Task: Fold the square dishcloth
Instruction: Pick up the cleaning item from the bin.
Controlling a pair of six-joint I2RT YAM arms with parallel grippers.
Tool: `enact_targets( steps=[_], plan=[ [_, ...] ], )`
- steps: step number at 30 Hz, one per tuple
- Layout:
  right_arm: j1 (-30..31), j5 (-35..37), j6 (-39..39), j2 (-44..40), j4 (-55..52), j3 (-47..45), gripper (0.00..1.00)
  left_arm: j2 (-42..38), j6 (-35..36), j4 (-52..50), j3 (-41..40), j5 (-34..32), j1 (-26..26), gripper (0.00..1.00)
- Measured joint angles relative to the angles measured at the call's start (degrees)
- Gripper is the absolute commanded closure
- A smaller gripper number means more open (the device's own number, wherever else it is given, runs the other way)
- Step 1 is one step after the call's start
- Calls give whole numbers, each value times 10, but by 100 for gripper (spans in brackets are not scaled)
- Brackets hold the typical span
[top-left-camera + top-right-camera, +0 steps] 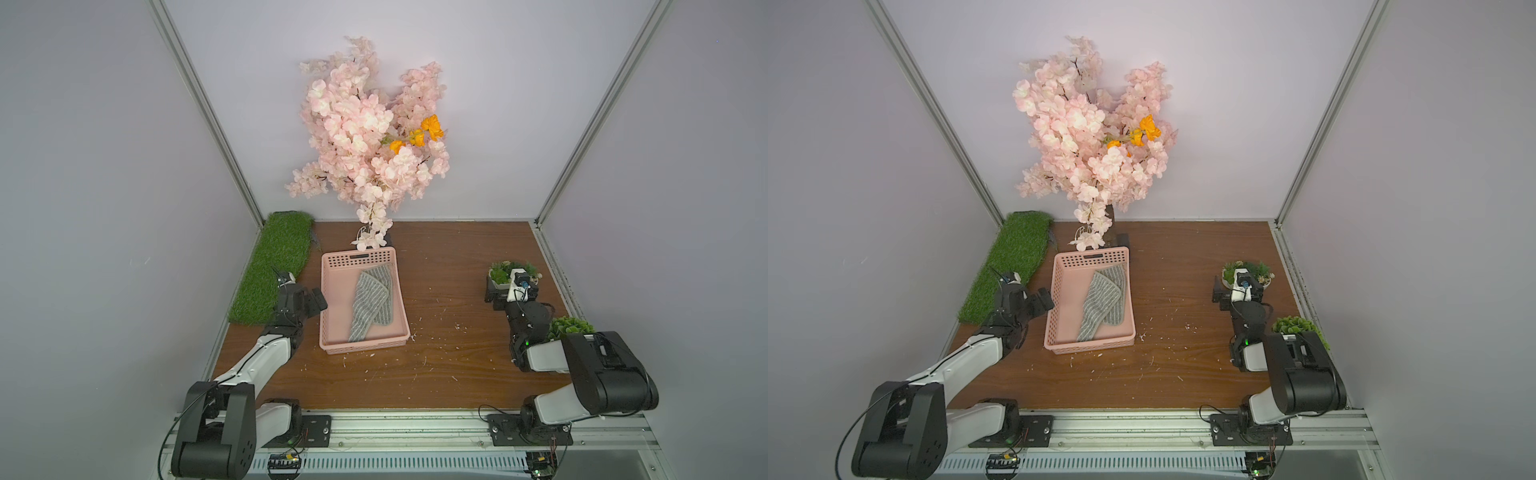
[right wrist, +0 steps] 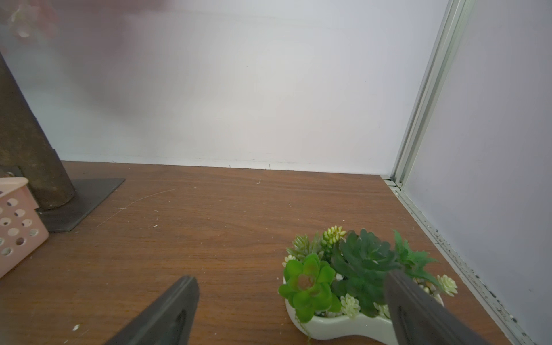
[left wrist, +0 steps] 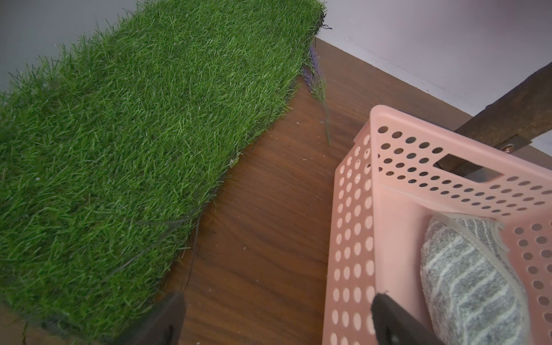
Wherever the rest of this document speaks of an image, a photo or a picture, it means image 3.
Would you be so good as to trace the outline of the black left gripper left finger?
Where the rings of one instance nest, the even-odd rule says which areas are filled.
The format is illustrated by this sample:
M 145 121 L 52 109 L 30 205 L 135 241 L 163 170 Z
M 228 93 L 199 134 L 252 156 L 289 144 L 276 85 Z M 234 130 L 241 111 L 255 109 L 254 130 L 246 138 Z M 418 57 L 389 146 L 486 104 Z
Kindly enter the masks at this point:
M 169 293 L 115 340 L 115 344 L 178 344 L 186 314 L 184 295 Z

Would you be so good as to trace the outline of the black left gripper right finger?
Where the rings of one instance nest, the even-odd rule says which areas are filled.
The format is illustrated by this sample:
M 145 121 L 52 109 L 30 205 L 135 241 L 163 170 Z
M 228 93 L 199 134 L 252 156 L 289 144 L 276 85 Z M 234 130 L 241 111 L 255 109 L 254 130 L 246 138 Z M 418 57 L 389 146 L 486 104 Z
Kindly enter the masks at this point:
M 376 294 L 371 312 L 379 345 L 444 345 L 387 294 Z

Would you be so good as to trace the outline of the grey striped square dishcloth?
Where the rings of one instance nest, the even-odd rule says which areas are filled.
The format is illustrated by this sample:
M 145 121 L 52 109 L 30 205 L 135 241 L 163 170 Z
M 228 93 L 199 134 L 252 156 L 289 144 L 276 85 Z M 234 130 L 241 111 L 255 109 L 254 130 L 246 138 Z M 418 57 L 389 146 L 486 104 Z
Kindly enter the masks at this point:
M 445 344 L 529 344 L 526 289 L 491 218 L 434 213 L 421 247 L 421 284 Z

